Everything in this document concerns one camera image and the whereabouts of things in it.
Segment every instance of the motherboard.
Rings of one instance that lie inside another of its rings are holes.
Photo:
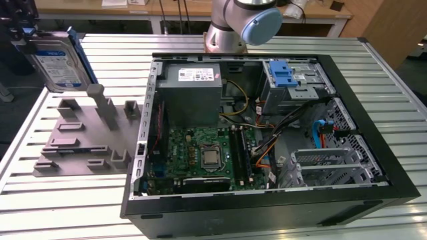
[[[189,192],[221,184],[226,191],[264,189],[262,171],[252,171],[250,159],[244,157],[254,145],[250,127],[169,129],[166,161],[154,162],[150,166],[153,178],[148,185],[158,191],[152,194],[176,194],[180,185],[181,189],[186,185]],[[209,180],[216,184],[204,184]]]

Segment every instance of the blue drive bay latch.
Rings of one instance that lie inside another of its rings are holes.
[[[298,85],[292,76],[292,69],[285,61],[269,61],[269,72],[276,87],[296,87]]]

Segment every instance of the chip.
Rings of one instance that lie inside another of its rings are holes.
[[[217,169],[221,167],[221,148],[218,145],[210,145],[200,149],[201,153],[201,168]]]
[[[218,164],[218,159],[216,157],[217,152],[213,151],[204,151],[202,152],[204,158],[202,158],[202,162],[204,164]]]

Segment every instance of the slatted aluminum table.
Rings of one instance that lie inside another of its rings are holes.
[[[82,47],[104,94],[114,104],[144,101],[153,52],[200,53],[200,35],[86,34]],[[354,38],[276,37],[249,53],[325,54],[341,71],[421,194],[348,225],[249,232],[202,239],[427,238],[427,109],[368,43]],[[120,219],[125,175],[36,178],[33,165],[56,120],[62,97],[94,105],[84,92],[44,89],[0,163],[1,239],[144,239]]]

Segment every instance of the blue hard drive label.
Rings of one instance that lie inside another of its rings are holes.
[[[62,88],[81,86],[81,81],[73,68],[74,63],[70,62],[72,60],[64,51],[37,51],[34,57],[53,84]]]
[[[65,56],[65,52],[62,51],[37,51],[37,56]]]

